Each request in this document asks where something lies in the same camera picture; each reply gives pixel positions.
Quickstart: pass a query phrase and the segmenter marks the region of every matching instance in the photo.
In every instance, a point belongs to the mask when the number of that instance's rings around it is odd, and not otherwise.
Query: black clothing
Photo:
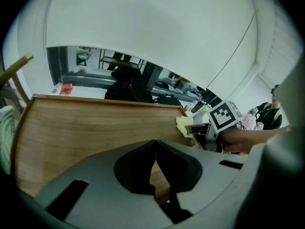
[[[118,81],[110,86],[105,99],[152,103],[153,97],[142,80],[140,70],[132,67],[119,67],[112,72]]]
[[[120,52],[115,52],[114,53],[114,55],[112,56],[112,58],[113,59],[121,59],[122,58],[122,56],[123,56],[123,54],[122,53],[120,53]],[[126,61],[126,62],[129,62],[130,61],[130,59],[131,59],[132,57],[130,56],[130,55],[127,55],[127,54],[124,54],[124,61]],[[108,66],[108,68],[107,68],[107,70],[109,70],[109,71],[113,71],[114,69],[115,69],[115,65],[109,65]]]
[[[271,105],[264,109],[267,103],[262,103],[257,106],[258,113],[260,116],[257,118],[256,122],[262,122],[264,124],[264,130],[273,130],[280,128],[282,124],[282,115],[279,115],[276,120],[274,116],[279,109],[271,109]]]

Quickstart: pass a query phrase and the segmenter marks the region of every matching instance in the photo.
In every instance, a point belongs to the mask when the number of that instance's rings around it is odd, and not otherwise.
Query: table
[[[48,182],[87,156],[151,139],[200,148],[176,128],[180,106],[66,96],[34,95],[23,112],[12,144],[11,174],[35,197]],[[169,184],[152,168],[159,203]]]

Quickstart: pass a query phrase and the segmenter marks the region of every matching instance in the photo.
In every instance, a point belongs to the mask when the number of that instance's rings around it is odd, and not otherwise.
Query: wooden panel
[[[35,96],[26,112],[14,140],[12,172],[17,186],[33,197],[92,154],[150,139],[195,144],[176,128],[176,117],[183,114],[179,106]],[[169,184],[157,165],[151,183],[164,200]]]

